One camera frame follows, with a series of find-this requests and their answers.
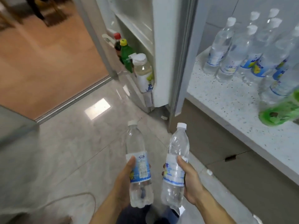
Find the red bottle cap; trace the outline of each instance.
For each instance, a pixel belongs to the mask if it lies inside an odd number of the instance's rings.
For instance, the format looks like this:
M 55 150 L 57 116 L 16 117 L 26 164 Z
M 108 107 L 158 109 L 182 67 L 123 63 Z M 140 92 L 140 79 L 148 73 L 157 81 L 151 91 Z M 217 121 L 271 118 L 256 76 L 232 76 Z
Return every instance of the red bottle cap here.
M 121 39 L 121 34 L 120 33 L 114 33 L 114 38 L 116 39 L 116 40 L 120 40 Z

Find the doorway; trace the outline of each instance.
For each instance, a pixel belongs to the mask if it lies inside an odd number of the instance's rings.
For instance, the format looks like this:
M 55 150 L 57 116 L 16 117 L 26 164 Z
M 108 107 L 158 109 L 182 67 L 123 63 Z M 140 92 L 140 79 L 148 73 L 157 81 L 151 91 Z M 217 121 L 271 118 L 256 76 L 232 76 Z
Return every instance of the doorway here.
M 35 120 L 108 76 L 71 0 L 55 0 L 58 11 L 39 6 L 50 25 L 26 0 L 6 1 L 0 11 L 12 25 L 0 19 L 0 105 Z

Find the orange brown floor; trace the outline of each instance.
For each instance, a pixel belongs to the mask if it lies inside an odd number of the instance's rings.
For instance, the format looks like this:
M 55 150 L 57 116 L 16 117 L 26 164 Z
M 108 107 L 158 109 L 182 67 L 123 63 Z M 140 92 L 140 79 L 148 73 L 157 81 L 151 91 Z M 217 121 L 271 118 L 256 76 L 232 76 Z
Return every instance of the orange brown floor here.
M 0 105 L 36 119 L 108 75 L 75 6 L 46 27 L 35 15 L 0 31 Z

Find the countertop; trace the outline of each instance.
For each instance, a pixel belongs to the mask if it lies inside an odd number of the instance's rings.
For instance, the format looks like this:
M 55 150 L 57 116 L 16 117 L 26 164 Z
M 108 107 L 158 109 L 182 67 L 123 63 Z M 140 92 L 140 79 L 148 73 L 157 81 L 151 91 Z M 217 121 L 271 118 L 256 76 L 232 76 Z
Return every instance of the countertop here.
M 299 126 L 262 124 L 257 87 L 237 77 L 220 83 L 203 72 L 209 49 L 196 57 L 186 98 L 299 185 Z

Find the forearm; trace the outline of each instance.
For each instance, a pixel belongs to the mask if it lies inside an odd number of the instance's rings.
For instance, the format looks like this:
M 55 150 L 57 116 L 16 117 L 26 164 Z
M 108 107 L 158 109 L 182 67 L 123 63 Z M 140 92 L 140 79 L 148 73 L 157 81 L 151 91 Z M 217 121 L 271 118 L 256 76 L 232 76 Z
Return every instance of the forearm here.
M 89 224 L 115 224 L 120 212 L 121 208 L 119 207 L 117 198 L 112 190 L 93 215 Z
M 235 221 L 226 210 L 205 188 L 196 202 L 196 207 L 202 215 L 205 224 L 235 224 Z

